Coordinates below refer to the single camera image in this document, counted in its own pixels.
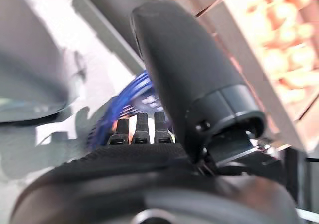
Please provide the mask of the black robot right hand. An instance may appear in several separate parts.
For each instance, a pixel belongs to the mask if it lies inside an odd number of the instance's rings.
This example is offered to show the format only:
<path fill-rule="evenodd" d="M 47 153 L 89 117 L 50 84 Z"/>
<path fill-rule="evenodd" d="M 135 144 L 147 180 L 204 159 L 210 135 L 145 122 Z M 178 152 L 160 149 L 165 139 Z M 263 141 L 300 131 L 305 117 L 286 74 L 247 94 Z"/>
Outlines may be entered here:
<path fill-rule="evenodd" d="M 243 76 L 172 0 L 132 29 L 177 143 L 110 145 L 64 163 L 18 198 L 12 224 L 299 224 L 281 162 L 251 139 L 267 127 Z"/>

